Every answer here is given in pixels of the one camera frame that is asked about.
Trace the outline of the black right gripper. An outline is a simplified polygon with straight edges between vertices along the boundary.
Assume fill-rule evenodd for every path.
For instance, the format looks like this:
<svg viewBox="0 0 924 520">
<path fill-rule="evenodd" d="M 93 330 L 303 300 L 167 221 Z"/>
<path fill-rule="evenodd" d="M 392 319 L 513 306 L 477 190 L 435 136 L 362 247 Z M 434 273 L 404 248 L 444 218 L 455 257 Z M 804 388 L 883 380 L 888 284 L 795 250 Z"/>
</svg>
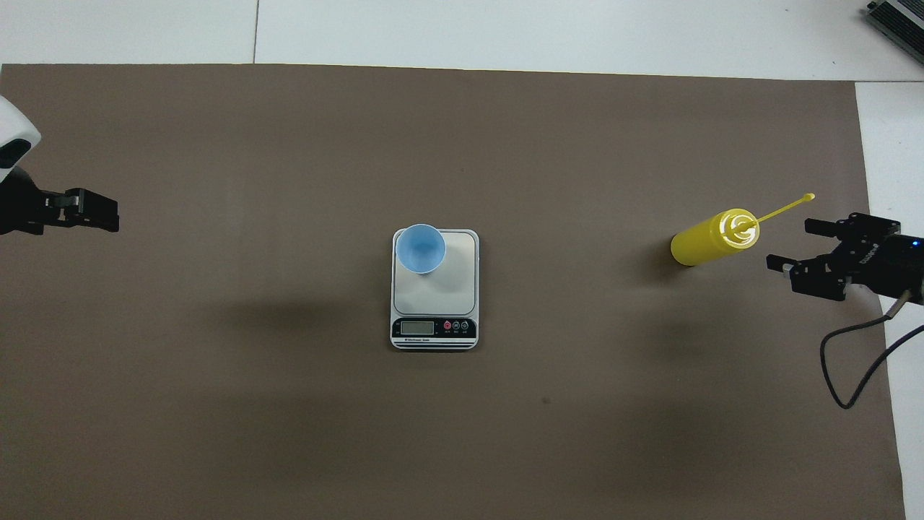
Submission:
<svg viewBox="0 0 924 520">
<path fill-rule="evenodd" d="M 790 274 L 791 290 L 826 300 L 844 300 L 848 285 L 908 303 L 922 303 L 923 240 L 904 235 L 895 220 L 852 213 L 838 221 L 805 219 L 805 233 L 838 241 L 829 253 L 795 261 L 767 256 L 767 269 Z"/>
</svg>

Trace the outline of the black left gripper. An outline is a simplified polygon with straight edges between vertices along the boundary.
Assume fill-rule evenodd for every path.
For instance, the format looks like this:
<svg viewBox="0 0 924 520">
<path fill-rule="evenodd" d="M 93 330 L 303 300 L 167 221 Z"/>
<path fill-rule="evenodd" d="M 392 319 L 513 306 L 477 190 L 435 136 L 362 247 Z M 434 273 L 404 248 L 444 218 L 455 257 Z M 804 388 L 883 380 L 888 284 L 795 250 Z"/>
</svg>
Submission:
<svg viewBox="0 0 924 520">
<path fill-rule="evenodd" d="M 118 201 L 85 188 L 44 192 L 22 168 L 1 183 L 1 235 L 43 235 L 45 226 L 83 226 L 118 233 Z"/>
</svg>

